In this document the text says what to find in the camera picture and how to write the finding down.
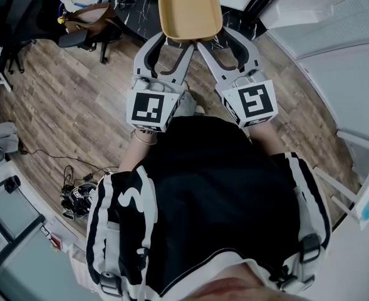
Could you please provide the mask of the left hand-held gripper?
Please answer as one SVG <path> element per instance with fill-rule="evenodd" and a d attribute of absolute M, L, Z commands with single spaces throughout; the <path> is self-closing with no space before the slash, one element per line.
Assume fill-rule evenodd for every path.
<path fill-rule="evenodd" d="M 185 92 L 181 84 L 194 53 L 194 44 L 188 44 L 174 67 L 170 71 L 161 71 L 156 79 L 155 65 L 165 41 L 166 35 L 159 32 L 139 49 L 134 59 L 133 73 L 136 75 L 127 92 L 126 118 L 127 123 L 136 129 L 165 132 Z"/>

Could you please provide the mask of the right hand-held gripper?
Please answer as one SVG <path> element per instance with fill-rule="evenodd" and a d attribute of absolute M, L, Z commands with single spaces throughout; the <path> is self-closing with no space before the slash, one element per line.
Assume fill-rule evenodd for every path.
<path fill-rule="evenodd" d="M 216 92 L 238 127 L 269 122 L 278 114 L 278 103 L 273 81 L 268 80 L 262 70 L 255 69 L 260 62 L 258 49 L 240 32 L 226 26 L 223 30 L 237 60 L 237 69 L 246 74 L 225 67 L 206 43 L 198 41 L 197 49 L 217 82 Z"/>

